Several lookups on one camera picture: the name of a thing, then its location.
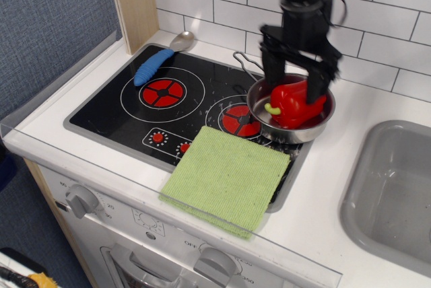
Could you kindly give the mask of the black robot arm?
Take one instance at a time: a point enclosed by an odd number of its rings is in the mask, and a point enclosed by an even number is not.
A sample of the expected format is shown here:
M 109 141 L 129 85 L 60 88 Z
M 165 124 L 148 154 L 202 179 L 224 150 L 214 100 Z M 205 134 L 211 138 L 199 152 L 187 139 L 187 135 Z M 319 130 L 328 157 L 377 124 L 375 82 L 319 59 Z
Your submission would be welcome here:
M 261 27 L 263 71 L 268 85 L 281 84 L 285 64 L 306 69 L 306 101 L 326 94 L 337 75 L 341 53 L 327 39 L 333 0 L 281 0 L 280 26 Z

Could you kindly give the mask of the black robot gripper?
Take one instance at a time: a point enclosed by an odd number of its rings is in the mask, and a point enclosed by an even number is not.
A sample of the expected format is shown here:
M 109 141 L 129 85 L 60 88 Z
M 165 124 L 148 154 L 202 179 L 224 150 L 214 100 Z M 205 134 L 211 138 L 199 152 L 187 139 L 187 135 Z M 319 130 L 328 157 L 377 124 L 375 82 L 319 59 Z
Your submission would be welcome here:
M 333 0 L 313 4 L 281 2 L 282 25 L 263 25 L 261 54 L 265 80 L 278 85 L 289 61 L 308 71 L 306 103 L 314 104 L 325 95 L 338 72 L 341 53 L 327 39 L 332 26 Z

